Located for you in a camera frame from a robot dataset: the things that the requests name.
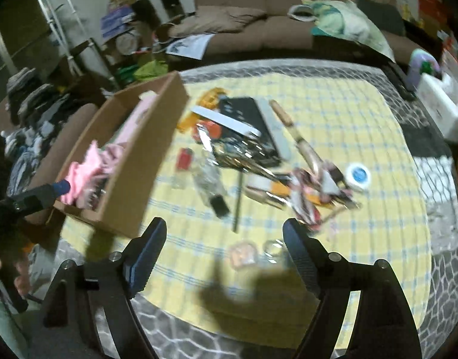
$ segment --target metal rod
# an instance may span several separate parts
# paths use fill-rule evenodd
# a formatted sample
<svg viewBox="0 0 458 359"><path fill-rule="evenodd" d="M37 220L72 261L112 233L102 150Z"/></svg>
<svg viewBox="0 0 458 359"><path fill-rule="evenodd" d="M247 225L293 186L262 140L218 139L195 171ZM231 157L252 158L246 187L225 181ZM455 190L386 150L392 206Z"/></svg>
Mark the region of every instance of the metal rod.
<svg viewBox="0 0 458 359"><path fill-rule="evenodd" d="M56 23L57 30L59 32L59 36L63 41L63 45L69 49L69 43L67 42L66 35L64 34L64 29L63 26L61 25L61 22L59 21L59 18L56 15L56 11L52 7L51 0L44 0L46 3L46 6L49 8L49 11L51 13L52 20Z"/></svg>
<svg viewBox="0 0 458 359"><path fill-rule="evenodd" d="M57 30L56 26L54 25L54 20L49 16L49 13L48 13L48 10L46 8L46 5L44 3L43 0L38 0L38 3L39 3L39 6L41 8L41 11L43 11L43 15L44 17L46 18L46 22L47 24L49 25L49 27L51 28L51 31L52 33L54 34L54 36L56 37L59 45L63 48L64 50L64 54L66 55L67 57L67 63L69 65L69 70L71 71L71 74L72 75L82 75L81 74L81 70L79 69L79 67L77 66L77 64L75 63L74 61L74 58L73 56L71 55L71 53L69 52L69 49L66 45L66 43L63 41L63 39L61 38L61 34L59 33L59 31Z"/></svg>
<svg viewBox="0 0 458 359"><path fill-rule="evenodd" d="M77 11L76 11L74 5L72 4L72 1L71 0L67 0L67 2L69 3L69 7L71 8L71 12L74 15L74 17L76 18L76 21L77 21L79 27L81 28L81 31L82 31L84 37L87 39L87 41L89 43L89 47L92 48L94 54L96 54L96 56L98 57L98 59L101 62L101 64L104 66L106 71L109 73L109 75L111 77L111 81L113 82L115 87L117 89L120 89L119 84L116 81L116 78L114 77L114 75L112 75L112 72L108 69L108 67L104 63L104 61L102 59L103 58L102 55L99 54L99 52L98 52L98 50L96 48L96 45L94 44L94 42L92 41L91 37L89 36L89 34L88 34L87 30L86 30L86 27L84 27L84 25L82 24L81 18L77 14Z"/></svg>
<svg viewBox="0 0 458 359"><path fill-rule="evenodd" d="M244 184L244 170L239 170L237 201L235 202L234 224L232 226L232 232L234 232L235 234L238 232L238 227L239 227L240 204L242 203L243 184Z"/></svg>

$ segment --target box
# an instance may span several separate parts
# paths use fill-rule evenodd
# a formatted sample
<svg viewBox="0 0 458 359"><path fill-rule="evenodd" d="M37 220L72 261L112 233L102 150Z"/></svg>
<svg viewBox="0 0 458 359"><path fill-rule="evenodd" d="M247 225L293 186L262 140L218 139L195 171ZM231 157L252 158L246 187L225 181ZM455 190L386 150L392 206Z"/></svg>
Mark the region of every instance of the box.
<svg viewBox="0 0 458 359"><path fill-rule="evenodd" d="M56 201L58 210L117 235L139 235L154 180L189 100L177 72L129 87L107 100L78 139L57 177L58 181L64 179L72 162L83 161L93 140L98 141L99 147L109 141L136 107L139 95L148 90L158 96L128 142L98 209L80 209Z"/></svg>
<svg viewBox="0 0 458 359"><path fill-rule="evenodd" d="M458 143L458 103L443 91L440 81L424 73L416 93L444 139Z"/></svg>
<svg viewBox="0 0 458 359"><path fill-rule="evenodd" d="M450 33L447 25L448 12L439 0L418 0L419 19L424 22L424 31L434 39L438 39L437 32L442 30Z"/></svg>

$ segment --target person's hand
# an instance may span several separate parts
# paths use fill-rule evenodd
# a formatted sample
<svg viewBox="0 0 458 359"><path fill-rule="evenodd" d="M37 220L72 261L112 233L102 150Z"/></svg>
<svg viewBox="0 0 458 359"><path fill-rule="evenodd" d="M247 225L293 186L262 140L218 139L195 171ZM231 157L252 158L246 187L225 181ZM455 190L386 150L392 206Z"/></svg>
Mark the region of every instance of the person's hand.
<svg viewBox="0 0 458 359"><path fill-rule="evenodd" d="M29 283L29 261L25 259L23 261L16 262L14 266L17 272L20 274L19 277L14 279L14 286L21 296L25 296L31 289L31 285Z"/></svg>

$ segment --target pink cloth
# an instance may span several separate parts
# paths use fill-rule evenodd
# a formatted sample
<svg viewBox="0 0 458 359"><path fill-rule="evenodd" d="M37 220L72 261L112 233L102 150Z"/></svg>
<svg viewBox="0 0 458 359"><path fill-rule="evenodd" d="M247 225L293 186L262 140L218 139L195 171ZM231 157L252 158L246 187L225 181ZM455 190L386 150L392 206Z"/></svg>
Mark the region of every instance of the pink cloth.
<svg viewBox="0 0 458 359"><path fill-rule="evenodd" d="M71 190L61 196L61 202L72 205L91 178L112 173L123 152L124 147L119 144L108 144L104 147L104 151L101 151L98 149L98 142L93 140L86 151L84 162L70 164L65 179L71 185Z"/></svg>
<svg viewBox="0 0 458 359"><path fill-rule="evenodd" d="M156 97L157 94L153 91L144 92L139 96L141 100L137 103L136 107L121 127L118 135L114 139L115 144L122 144L129 141L137 127L139 127L139 123L144 118L147 111L151 109Z"/></svg>

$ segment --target cardboard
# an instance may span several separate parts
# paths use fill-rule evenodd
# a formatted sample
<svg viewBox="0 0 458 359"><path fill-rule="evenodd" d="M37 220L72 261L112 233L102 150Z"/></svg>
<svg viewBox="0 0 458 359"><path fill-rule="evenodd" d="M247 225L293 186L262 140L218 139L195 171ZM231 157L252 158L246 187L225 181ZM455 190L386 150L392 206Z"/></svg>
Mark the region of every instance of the cardboard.
<svg viewBox="0 0 458 359"><path fill-rule="evenodd" d="M450 33L447 25L448 12L444 4L438 0L418 0L419 20L424 23L424 31L434 39L438 39L438 31Z"/></svg>
<svg viewBox="0 0 458 359"><path fill-rule="evenodd" d="M99 147L103 146L136 107L139 95L148 90L158 96L128 142L98 209L80 209L56 201L58 210L113 234L139 236L154 180L189 101L177 72L131 86L107 100L76 142L57 177L58 181L64 179L72 162L84 160L93 140L98 141Z"/></svg>

